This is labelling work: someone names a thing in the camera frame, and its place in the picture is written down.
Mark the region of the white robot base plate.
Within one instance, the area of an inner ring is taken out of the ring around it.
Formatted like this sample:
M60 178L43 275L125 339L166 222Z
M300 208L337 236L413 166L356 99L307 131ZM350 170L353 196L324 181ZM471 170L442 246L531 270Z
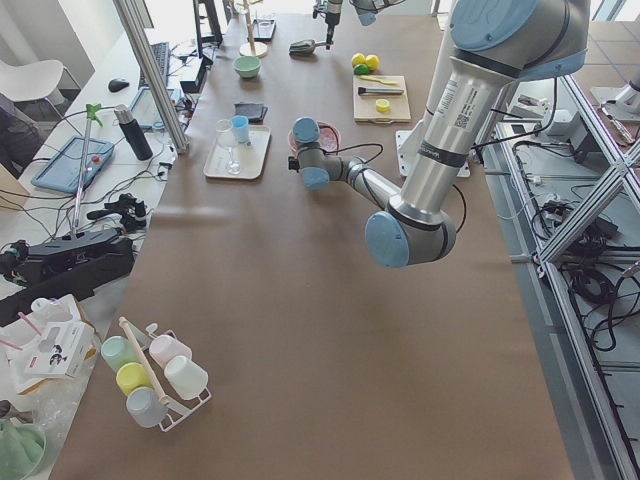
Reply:
M399 173L402 177L410 174L416 162L420 159L430 159L441 162L446 155L433 145L428 145L424 137L428 130L433 114L425 109L423 118L411 130L395 132L396 153Z

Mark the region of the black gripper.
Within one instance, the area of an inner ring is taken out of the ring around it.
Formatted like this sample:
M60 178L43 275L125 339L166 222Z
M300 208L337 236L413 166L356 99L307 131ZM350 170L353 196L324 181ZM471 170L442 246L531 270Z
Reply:
M339 24L341 18L341 0L325 1L325 23L329 26Z

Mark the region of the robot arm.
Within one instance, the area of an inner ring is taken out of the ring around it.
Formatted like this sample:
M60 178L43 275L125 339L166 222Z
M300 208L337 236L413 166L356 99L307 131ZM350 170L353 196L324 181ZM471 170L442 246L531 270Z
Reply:
M363 26L371 25L377 15L383 10L401 4L400 0L349 0L350 5L360 23ZM312 10L312 17L323 17L328 26L337 26L340 23L343 9L342 0L316 1Z
M330 155L318 123L292 127L289 167L308 189L343 181L379 206L365 226L371 256L399 268L445 257L456 227L443 202L505 86L579 70L585 61L587 1L456 1L448 18L425 115L412 132L413 163L397 187L358 157Z

